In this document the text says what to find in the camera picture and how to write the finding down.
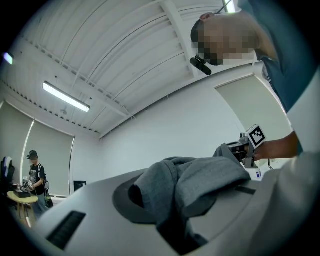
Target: person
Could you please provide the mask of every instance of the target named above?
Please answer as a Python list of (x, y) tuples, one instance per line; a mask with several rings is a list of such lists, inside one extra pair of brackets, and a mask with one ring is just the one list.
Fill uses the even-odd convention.
[[(294, 23), (273, 1), (239, 0), (238, 6), (241, 11), (235, 13), (201, 15), (191, 30), (191, 41), (198, 55), (214, 66), (243, 59), (254, 50), (288, 113), (316, 73), (317, 62)], [(293, 158), (302, 151), (293, 131), (263, 143), (254, 157), (256, 161)]]
[(33, 204), (34, 214), (38, 220), (48, 210), (45, 200), (45, 168), (40, 164), (38, 153), (35, 150), (31, 150), (26, 158), (31, 163), (29, 180), (33, 183), (28, 188), (33, 195), (38, 197), (38, 201)]

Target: black slot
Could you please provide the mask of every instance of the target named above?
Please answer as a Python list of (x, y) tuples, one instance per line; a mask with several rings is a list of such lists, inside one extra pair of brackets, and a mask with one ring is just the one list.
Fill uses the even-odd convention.
[(82, 212), (70, 212), (61, 224), (51, 233), (47, 240), (61, 250), (64, 250), (85, 216), (86, 214)]
[(237, 186), (235, 188), (236, 191), (242, 192), (242, 193), (246, 193), (246, 194), (250, 194), (250, 195), (254, 195), (255, 194), (255, 190), (252, 188), (248, 188), (248, 187), (244, 187), (244, 186)]

